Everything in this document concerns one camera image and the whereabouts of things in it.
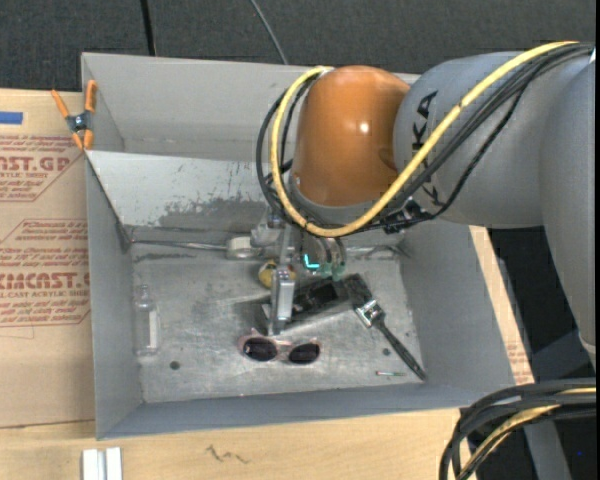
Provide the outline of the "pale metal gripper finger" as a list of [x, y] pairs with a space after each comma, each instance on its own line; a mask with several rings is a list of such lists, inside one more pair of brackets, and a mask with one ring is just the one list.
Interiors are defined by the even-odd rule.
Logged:
[[270, 330], [280, 334], [292, 320], [295, 279], [286, 267], [278, 267], [272, 275]]

